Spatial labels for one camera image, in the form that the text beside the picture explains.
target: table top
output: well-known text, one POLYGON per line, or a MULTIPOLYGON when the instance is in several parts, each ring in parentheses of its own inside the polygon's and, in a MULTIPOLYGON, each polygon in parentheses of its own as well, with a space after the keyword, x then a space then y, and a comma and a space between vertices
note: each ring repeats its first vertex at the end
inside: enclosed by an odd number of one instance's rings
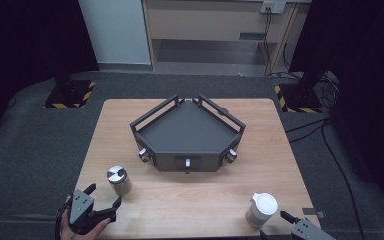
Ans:
POLYGON ((110 99, 104 103, 76 188, 91 183, 94 210, 108 208, 117 199, 106 173, 123 166, 133 188, 100 238, 193 238, 256 236, 259 230, 245 218, 254 193, 272 194, 278 212, 263 226, 268 235, 290 234, 293 225, 280 210, 316 216, 273 101, 270 99, 211 99, 246 124, 237 159, 217 172, 159 172, 143 163, 129 124, 163 99, 110 99))

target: black curtain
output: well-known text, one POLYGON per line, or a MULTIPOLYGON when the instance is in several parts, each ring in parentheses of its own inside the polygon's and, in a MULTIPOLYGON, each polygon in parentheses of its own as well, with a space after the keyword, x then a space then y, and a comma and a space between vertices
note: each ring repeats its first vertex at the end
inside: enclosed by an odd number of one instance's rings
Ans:
POLYGON ((77 0, 0 0, 0 118, 16 92, 99 70, 77 0))
POLYGON ((330 54, 326 70, 340 81, 331 111, 335 127, 356 170, 368 169, 384 190, 384 4, 348 1, 345 14, 337 16, 341 1, 313 0, 290 70, 308 71, 310 61, 330 54), (338 17, 346 24, 330 32, 326 26, 338 17), (317 48, 323 36, 337 41, 334 49, 317 48))

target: white cup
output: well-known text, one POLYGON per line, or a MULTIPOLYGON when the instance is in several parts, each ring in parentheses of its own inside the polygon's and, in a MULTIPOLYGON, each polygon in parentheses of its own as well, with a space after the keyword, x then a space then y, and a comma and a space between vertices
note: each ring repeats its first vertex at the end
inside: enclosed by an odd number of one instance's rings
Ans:
POLYGON ((261 228, 277 212, 277 201, 268 193, 254 193, 251 202, 246 219, 252 226, 261 228))

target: metal can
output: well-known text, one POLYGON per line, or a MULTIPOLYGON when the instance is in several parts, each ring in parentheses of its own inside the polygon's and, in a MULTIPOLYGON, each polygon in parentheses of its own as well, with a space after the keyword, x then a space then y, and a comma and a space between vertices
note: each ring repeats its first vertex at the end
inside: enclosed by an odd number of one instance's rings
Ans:
POLYGON ((121 166, 111 167, 107 172, 107 178, 119 196, 126 196, 132 190, 132 182, 127 171, 121 166))

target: yellow black striped tape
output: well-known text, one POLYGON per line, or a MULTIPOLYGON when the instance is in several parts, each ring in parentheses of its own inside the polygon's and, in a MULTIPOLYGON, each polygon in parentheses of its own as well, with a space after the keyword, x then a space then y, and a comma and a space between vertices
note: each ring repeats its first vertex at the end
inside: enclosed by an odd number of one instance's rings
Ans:
POLYGON ((89 87, 87 89, 87 92, 83 96, 83 100, 80 103, 75 104, 66 104, 66 103, 50 103, 46 104, 45 108, 84 108, 86 105, 87 100, 89 99, 90 95, 92 94, 93 87, 95 86, 95 82, 90 82, 89 87))
POLYGON ((283 97, 282 91, 279 86, 274 87, 277 98, 279 99, 280 107, 284 112, 302 112, 302 113, 321 113, 321 108, 290 108, 283 97))

